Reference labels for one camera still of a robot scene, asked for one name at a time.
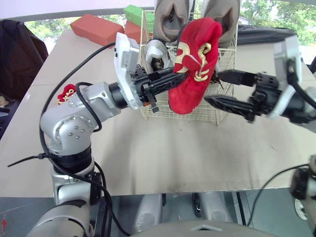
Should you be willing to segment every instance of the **gray shoe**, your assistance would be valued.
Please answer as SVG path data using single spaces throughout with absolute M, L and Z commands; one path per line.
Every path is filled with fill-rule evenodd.
M 173 67 L 166 46 L 158 39 L 147 43 L 145 61 L 148 74 Z
M 220 47 L 228 48 L 236 34 L 240 0 L 209 0 L 202 8 L 202 17 L 211 17 L 222 24 Z
M 175 42 L 181 27 L 188 22 L 190 7 L 189 0 L 157 0 L 154 38 Z

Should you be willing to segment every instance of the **black wire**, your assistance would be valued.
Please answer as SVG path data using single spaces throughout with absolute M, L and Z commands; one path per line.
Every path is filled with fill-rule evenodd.
M 316 109 L 316 101 L 313 100 L 306 92 L 302 89 L 302 87 L 297 83 L 297 81 L 293 80 L 291 85 L 294 87 L 296 92 L 307 102 L 309 103 L 314 109 Z
M 101 166 L 97 163 L 94 162 L 94 165 L 97 167 L 97 169 L 99 170 L 100 174 L 101 174 L 101 178 L 102 178 L 102 183 L 103 183 L 103 187 L 106 189 L 107 188 L 107 184 L 106 184 L 106 180 L 105 180 L 105 174 L 101 168 Z M 112 216 L 111 214 L 108 212 L 108 209 L 106 208 L 106 212 L 104 213 L 104 217 L 107 218 L 107 216 L 109 216 L 108 218 L 108 228 L 107 228 L 107 237 L 111 236 L 111 227 L 112 227 Z
M 68 176 L 70 176 L 70 177 L 73 177 L 74 179 L 78 179 L 78 180 L 81 180 L 81 181 L 85 181 L 85 182 L 87 182 L 87 183 L 90 183 L 90 184 L 93 184 L 93 185 L 96 185 L 96 186 L 100 187 L 100 189 L 101 189 L 101 190 L 103 191 L 103 193 L 104 193 L 105 202 L 106 202 L 106 204 L 107 204 L 108 207 L 109 207 L 109 211 L 110 211 L 111 217 L 112 217 L 114 223 L 116 224 L 117 228 L 118 228 L 119 231 L 121 231 L 124 235 L 130 236 L 130 234 L 129 234 L 128 232 L 126 232 L 126 231 L 122 228 L 122 226 L 120 225 L 120 223 L 119 223 L 117 217 L 115 216 L 115 214 L 114 214 L 114 212 L 113 212 L 113 206 L 112 206 L 112 202 L 111 202 L 111 196 L 110 196 L 108 190 L 103 187 L 103 185 L 100 185 L 98 182 L 95 182 L 95 181 L 93 181 L 93 180 L 87 179 L 87 178 L 85 178 L 85 177 L 81 177 L 81 176 L 78 176 L 78 175 L 76 175 L 76 174 L 72 174 L 72 173 L 68 172 L 67 170 L 65 170 L 65 169 L 64 169 L 62 166 L 60 166 L 58 163 L 56 163 L 53 159 L 49 159 L 49 160 L 50 160 L 50 162 L 51 162 L 57 169 L 59 169 L 63 174 L 68 175 Z
M 92 53 L 89 57 L 87 57 L 83 62 L 81 62 L 75 69 L 73 69 L 70 73 L 68 73 L 68 75 L 62 79 L 57 86 L 53 89 L 53 91 L 51 92 L 51 94 L 49 95 L 49 97 L 47 98 L 43 110 L 41 112 L 41 116 L 46 112 L 48 105 L 50 103 L 50 101 L 52 100 L 52 98 L 54 97 L 54 95 L 56 94 L 56 92 L 58 91 L 58 89 L 73 75 L 75 74 L 83 65 L 85 65 L 87 62 L 90 61 L 90 59 L 92 59 L 95 55 L 97 55 L 98 53 L 102 52 L 103 50 L 111 47 L 115 45 L 115 42 L 107 44 L 106 46 L 103 46 L 101 48 L 99 48 L 97 51 L 95 51 L 94 53 Z M 47 145 L 45 143 L 45 138 L 44 138 L 44 132 L 43 130 L 39 127 L 39 138 L 40 138 L 40 143 L 41 146 L 43 147 L 43 150 L 46 154 L 49 154 L 49 150 L 47 148 Z
M 60 157 L 58 157 L 58 156 L 52 156 L 52 155 L 47 155 L 47 154 L 41 153 L 41 154 L 38 154 L 37 156 L 26 157 L 24 159 L 18 160 L 12 164 L 9 164 L 7 167 L 11 167 L 11 166 L 14 166 L 16 164 L 19 164 L 19 163 L 22 163 L 22 162 L 25 162 L 25 161 L 28 161 L 31 159 L 44 159 L 44 158 L 60 159 Z
M 41 112 L 41 116 L 46 112 L 47 108 L 48 108 L 48 105 L 50 103 L 50 101 L 52 100 L 52 98 L 54 97 L 54 95 L 56 94 L 56 92 L 58 91 L 58 89 L 74 74 L 76 73 L 83 65 L 85 65 L 88 61 L 90 61 L 95 55 L 97 55 L 98 53 L 102 52 L 103 50 L 111 47 L 115 45 L 115 42 L 113 43 L 110 43 L 106 46 L 103 46 L 101 47 L 100 49 L 98 49 L 97 51 L 95 51 L 94 53 L 92 53 L 89 57 L 87 57 L 83 62 L 81 62 L 75 69 L 73 69 L 68 75 L 66 75 L 66 77 L 64 79 L 62 79 L 58 84 L 57 86 L 53 89 L 53 91 L 51 92 L 51 94 L 49 95 L 49 97 L 47 98 L 45 104 L 44 104 L 44 107 L 43 107 L 43 110 Z M 50 154 L 49 150 L 48 150 L 48 147 L 46 145 L 46 142 L 45 142 L 45 137 L 44 137 L 44 132 L 43 130 L 41 129 L 41 127 L 39 127 L 39 138 L 40 138 L 40 143 L 41 143 L 41 146 L 44 150 L 44 152 L 48 155 Z M 113 213 L 113 209 L 112 209 L 112 201 L 111 201 L 111 196 L 109 194 L 109 192 L 107 191 L 106 188 L 104 188 L 102 185 L 100 185 L 99 183 L 97 182 L 94 182 L 92 180 L 89 180 L 87 178 L 84 178 L 84 177 L 81 177 L 81 176 L 78 176 L 78 175 L 75 175 L 75 174 L 72 174 L 68 171 L 66 171 L 63 167 L 61 167 L 58 163 L 56 163 L 53 159 L 49 159 L 49 161 L 57 168 L 59 169 L 61 172 L 63 172 L 64 174 L 70 176 L 70 177 L 73 177 L 75 179 L 78 179 L 78 180 L 82 180 L 82 181 L 85 181 L 85 182 L 88 182 L 88 183 L 91 183 L 91 184 L 94 184 L 94 185 L 97 185 L 98 187 L 101 188 L 101 190 L 104 192 L 104 196 L 105 196 L 105 201 L 107 203 L 107 205 L 109 206 L 109 210 L 110 210 L 110 215 L 112 217 L 112 219 L 114 220 L 116 226 L 118 227 L 118 229 L 126 236 L 130 236 L 129 233 L 127 233 L 120 225 L 119 221 L 117 220 L 115 214 Z
M 81 102 L 83 103 L 83 105 L 86 107 L 86 109 L 91 113 L 92 117 L 94 118 L 94 120 L 96 121 L 96 123 L 98 124 L 98 128 L 93 130 L 93 132 L 98 132 L 102 129 L 102 124 L 101 121 L 99 120 L 97 114 L 94 112 L 94 110 L 91 108 L 91 106 L 88 104 L 88 102 L 85 100 L 85 98 L 83 97 L 81 91 L 80 91 L 80 86 L 81 85 L 92 85 L 91 83 L 87 83 L 87 82 L 78 82 L 76 84 L 76 93 L 78 95 L 78 98 L 81 100 Z
M 297 166 L 294 166 L 294 167 L 291 167 L 291 168 L 288 168 L 288 169 L 284 169 L 282 171 L 280 171 L 279 173 L 275 174 L 274 176 L 272 176 L 263 186 L 262 188 L 260 189 L 259 193 L 257 194 L 256 198 L 255 198 L 255 201 L 253 203 L 253 206 L 252 206 L 252 209 L 251 209 L 251 213 L 250 213 L 250 218 L 249 218 L 249 221 L 248 221 L 248 224 L 247 226 L 250 225 L 251 221 L 252 221 L 252 217 L 253 217 L 253 213 L 255 211 L 255 207 L 256 207 L 256 204 L 257 204 L 257 201 L 260 197 L 260 194 L 262 193 L 263 189 L 274 179 L 276 178 L 278 175 L 282 174 L 282 173 L 285 173 L 289 170 L 292 170 L 292 169 L 297 169 L 297 168 L 300 168 L 302 166 L 308 166 L 309 164 L 302 164 L 302 165 L 297 165 Z

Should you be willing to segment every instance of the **table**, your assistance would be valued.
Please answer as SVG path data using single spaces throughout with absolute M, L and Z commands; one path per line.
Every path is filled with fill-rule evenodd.
M 66 30 L 45 61 L 0 142 L 0 197 L 51 197 L 51 165 L 32 160 L 9 163 L 40 152 L 39 116 L 55 85 L 100 46 Z M 273 45 L 237 49 L 237 69 L 274 75 Z M 303 87 L 316 86 L 303 66 Z M 69 83 L 116 81 L 113 49 L 105 50 Z M 238 99 L 252 89 L 235 86 Z M 208 122 L 149 118 L 122 110 L 92 135 L 92 153 L 102 166 L 112 195 L 247 190 L 260 188 L 276 172 L 307 163 L 316 152 L 316 134 L 287 119 L 256 118 L 249 124 L 229 114 L 219 127 Z M 288 187 L 291 173 L 270 187 Z

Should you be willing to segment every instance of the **tree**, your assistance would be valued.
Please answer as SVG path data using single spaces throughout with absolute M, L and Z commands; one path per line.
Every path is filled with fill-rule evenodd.
M 302 44 L 316 43 L 316 6 L 293 2 L 277 5 L 279 27 L 294 31 Z
M 125 26 L 126 21 L 127 21 L 126 16 L 124 14 L 123 15 L 101 15 L 98 17 L 108 20 L 108 21 L 112 21 L 122 26 Z
M 65 18 L 29 21 L 25 22 L 25 25 L 41 40 L 45 40 L 46 38 L 57 40 L 65 29 L 70 28 Z
M 252 25 L 266 26 L 271 24 L 271 10 L 275 6 L 272 0 L 246 0 L 241 7 L 240 15 L 247 18 Z
M 277 14 L 271 18 L 272 9 Z M 316 6 L 278 1 L 245 0 L 240 15 L 247 18 L 252 25 L 289 28 L 294 31 L 303 45 L 316 43 Z
M 125 15 L 102 15 L 98 16 L 102 19 L 125 25 Z M 70 28 L 70 23 L 77 20 L 79 17 L 59 18 L 40 21 L 25 22 L 26 27 L 36 35 L 40 40 L 54 39 L 55 41 L 61 36 L 65 29 Z

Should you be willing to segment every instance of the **red suede sneaker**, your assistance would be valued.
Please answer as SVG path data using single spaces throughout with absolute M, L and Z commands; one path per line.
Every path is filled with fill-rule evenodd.
M 209 17 L 189 23 L 183 30 L 173 71 L 186 72 L 188 76 L 178 87 L 169 90 L 173 112 L 189 114 L 201 102 L 215 70 L 221 34 L 221 24 Z

